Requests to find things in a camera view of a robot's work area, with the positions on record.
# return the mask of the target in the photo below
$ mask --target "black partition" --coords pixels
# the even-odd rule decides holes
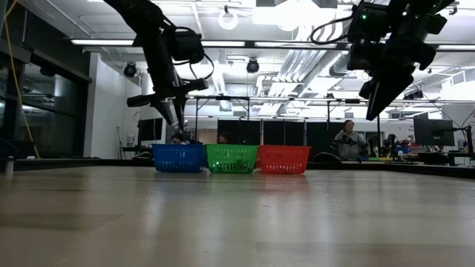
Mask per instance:
[[[285,145],[304,145],[304,122],[285,122]]]
[[[330,144],[336,134],[343,129],[342,122],[307,122],[307,145],[311,146],[309,162],[314,162],[315,155],[329,152]]]
[[[224,132],[231,134],[230,144],[259,145],[261,143],[261,121],[219,119],[216,138]]]
[[[263,144],[264,145],[284,145],[285,143],[285,122],[284,121],[264,121],[263,122]]]

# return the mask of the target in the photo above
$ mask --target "person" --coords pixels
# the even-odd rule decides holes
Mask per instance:
[[[338,142],[338,153],[341,160],[359,159],[364,140],[359,134],[353,131],[355,123],[348,119],[344,122],[344,129],[336,136],[335,141]]]
[[[222,145],[228,145],[231,140],[231,134],[229,132],[223,132],[220,134],[217,142]]]
[[[181,133],[176,133],[171,136],[171,143],[174,145],[181,145],[183,144],[183,135]]]

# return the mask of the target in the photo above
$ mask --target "green basket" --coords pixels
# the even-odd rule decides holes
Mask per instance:
[[[258,155],[257,145],[206,145],[209,170],[230,174],[250,174]]]

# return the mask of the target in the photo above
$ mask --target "wooden floor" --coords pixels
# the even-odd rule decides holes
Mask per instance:
[[[0,181],[0,266],[474,266],[475,183],[367,171]]]

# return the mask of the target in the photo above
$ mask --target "blue basket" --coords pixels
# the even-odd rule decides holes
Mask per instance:
[[[203,145],[152,145],[155,168],[162,172],[200,171]]]

